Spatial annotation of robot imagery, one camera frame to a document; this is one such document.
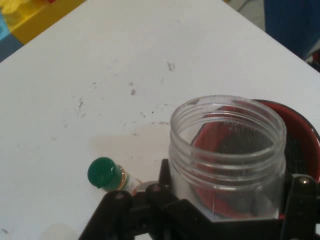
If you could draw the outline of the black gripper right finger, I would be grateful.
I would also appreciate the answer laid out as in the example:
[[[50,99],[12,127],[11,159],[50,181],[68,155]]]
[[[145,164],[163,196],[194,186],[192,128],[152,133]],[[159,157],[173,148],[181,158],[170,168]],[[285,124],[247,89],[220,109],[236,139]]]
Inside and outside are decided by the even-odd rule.
[[[309,175],[294,174],[288,192],[281,240],[318,240],[320,196],[318,183]]]

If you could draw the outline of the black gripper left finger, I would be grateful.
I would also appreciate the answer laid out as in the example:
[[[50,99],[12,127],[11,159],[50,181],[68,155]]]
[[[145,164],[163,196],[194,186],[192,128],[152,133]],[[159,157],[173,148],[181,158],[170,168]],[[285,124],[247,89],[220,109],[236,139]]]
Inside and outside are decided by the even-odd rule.
[[[80,235],[81,240],[134,240],[148,234],[153,240],[190,240],[208,219],[190,202],[171,193],[168,159],[161,161],[159,178],[131,195],[106,193]]]

